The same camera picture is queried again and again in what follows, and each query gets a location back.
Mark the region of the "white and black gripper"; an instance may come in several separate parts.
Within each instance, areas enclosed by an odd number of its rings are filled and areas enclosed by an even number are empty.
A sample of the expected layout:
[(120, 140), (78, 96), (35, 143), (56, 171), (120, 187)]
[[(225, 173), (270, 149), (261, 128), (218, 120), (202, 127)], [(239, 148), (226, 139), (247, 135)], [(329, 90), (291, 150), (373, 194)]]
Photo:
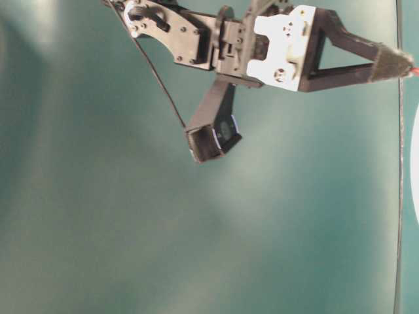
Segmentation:
[[(216, 18), (214, 70), (220, 79), (316, 92), (407, 77), (413, 57), (346, 30), (334, 10), (307, 5), (251, 5), (241, 20), (223, 7)], [(369, 63), (320, 69), (325, 40)]]

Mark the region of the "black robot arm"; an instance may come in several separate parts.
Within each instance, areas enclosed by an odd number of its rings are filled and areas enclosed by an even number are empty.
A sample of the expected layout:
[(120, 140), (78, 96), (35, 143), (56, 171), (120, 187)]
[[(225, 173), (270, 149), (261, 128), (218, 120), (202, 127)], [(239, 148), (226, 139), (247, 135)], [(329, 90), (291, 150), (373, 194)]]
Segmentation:
[(107, 1), (130, 36), (162, 43), (173, 60), (214, 71), (227, 82), (315, 92), (411, 76), (413, 58), (354, 35), (333, 10), (289, 1), (252, 1), (243, 18), (177, 1)]

